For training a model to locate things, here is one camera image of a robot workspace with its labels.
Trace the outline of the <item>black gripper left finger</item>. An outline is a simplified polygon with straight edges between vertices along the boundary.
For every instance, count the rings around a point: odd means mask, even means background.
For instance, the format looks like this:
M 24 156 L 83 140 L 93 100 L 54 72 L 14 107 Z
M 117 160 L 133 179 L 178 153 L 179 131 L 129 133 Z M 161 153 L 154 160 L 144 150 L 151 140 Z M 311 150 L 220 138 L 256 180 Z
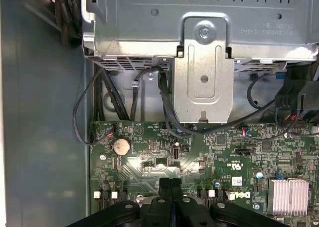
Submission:
M 71 227 L 169 227 L 171 226 L 170 179 L 159 181 L 159 194 L 144 199 L 143 204 L 121 201 L 96 212 Z

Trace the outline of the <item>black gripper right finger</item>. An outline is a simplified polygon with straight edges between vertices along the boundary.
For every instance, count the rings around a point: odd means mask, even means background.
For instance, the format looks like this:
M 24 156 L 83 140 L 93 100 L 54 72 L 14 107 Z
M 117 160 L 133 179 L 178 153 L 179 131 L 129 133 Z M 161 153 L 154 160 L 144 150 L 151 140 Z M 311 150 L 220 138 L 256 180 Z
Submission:
M 230 202 L 215 201 L 210 207 L 184 196 L 180 179 L 170 180 L 172 227 L 252 227 L 253 212 Z

